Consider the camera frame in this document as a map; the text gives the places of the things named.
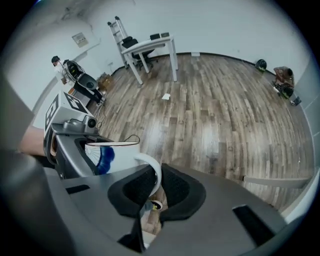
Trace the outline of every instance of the black chair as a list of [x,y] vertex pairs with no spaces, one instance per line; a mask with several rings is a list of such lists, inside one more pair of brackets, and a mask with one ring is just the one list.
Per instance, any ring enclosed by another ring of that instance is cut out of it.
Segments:
[[[132,38],[132,36],[128,36],[127,38],[123,39],[122,42],[123,42],[122,46],[123,46],[124,48],[126,48],[126,49],[128,49],[128,48],[130,48],[131,46],[134,46],[134,45],[136,45],[136,44],[138,43],[137,39]],[[145,51],[145,52],[142,53],[142,56],[143,56],[143,58],[144,58],[144,60],[145,60],[145,63],[146,63],[147,65],[149,64],[149,65],[151,66],[151,68],[154,67],[154,65],[152,64],[152,61],[153,61],[153,60],[151,60],[151,59],[148,57],[148,55],[149,55],[150,53],[152,53],[154,50],[155,50],[155,49],[152,49],[152,50],[148,50],[148,51]],[[138,65],[138,67],[139,67],[139,70],[141,70],[141,68],[143,67],[144,64],[142,63],[139,54],[133,54],[133,53],[132,53],[132,58],[134,58],[134,59],[137,60],[137,65]]]

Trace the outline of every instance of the mug handle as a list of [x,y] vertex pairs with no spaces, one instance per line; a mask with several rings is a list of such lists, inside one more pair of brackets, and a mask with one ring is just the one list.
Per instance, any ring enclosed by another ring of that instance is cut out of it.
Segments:
[[144,153],[139,153],[133,157],[135,160],[141,160],[146,162],[147,164],[151,165],[151,167],[154,169],[155,174],[156,174],[156,183],[153,187],[153,190],[151,191],[150,196],[152,196],[156,191],[159,189],[161,185],[161,180],[162,180],[162,172],[161,172],[161,166],[158,163],[156,159],[151,157],[150,155],[144,154]]

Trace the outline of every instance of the wooden floor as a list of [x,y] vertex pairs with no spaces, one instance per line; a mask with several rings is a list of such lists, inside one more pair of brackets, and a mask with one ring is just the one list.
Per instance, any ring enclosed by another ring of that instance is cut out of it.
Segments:
[[[141,88],[131,70],[120,69],[100,111],[100,134],[114,141],[136,134],[141,152],[160,163],[238,180],[282,210],[301,189],[240,180],[244,175],[313,175],[312,140],[301,107],[291,106],[273,91],[273,75],[261,74],[247,63],[220,56],[179,55],[178,65],[178,82],[173,82],[169,57],[160,58],[149,74],[140,72]],[[170,100],[161,99],[165,93]],[[166,205],[162,189],[153,198]],[[142,225],[157,234],[158,214],[144,216]]]

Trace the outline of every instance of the black cap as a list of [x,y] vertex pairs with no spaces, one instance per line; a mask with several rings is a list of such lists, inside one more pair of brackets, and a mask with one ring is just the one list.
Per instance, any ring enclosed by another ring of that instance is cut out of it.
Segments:
[[51,62],[55,63],[55,62],[57,62],[59,60],[60,60],[60,58],[58,56],[53,56],[52,59],[51,59]]

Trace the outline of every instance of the person wearing black cap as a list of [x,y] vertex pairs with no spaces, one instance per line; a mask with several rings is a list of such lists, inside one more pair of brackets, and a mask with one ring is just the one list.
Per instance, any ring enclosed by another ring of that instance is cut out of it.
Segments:
[[92,94],[86,88],[78,84],[78,82],[73,82],[68,78],[66,74],[66,70],[63,67],[64,60],[60,60],[58,56],[54,56],[51,59],[51,62],[54,66],[54,72],[55,72],[56,78],[58,80],[61,80],[64,85],[65,84],[70,85],[79,93],[83,94],[84,96],[87,96],[90,100],[95,101],[98,106],[100,106],[104,102],[104,98],[102,97],[102,94],[97,89],[91,90],[93,92]]

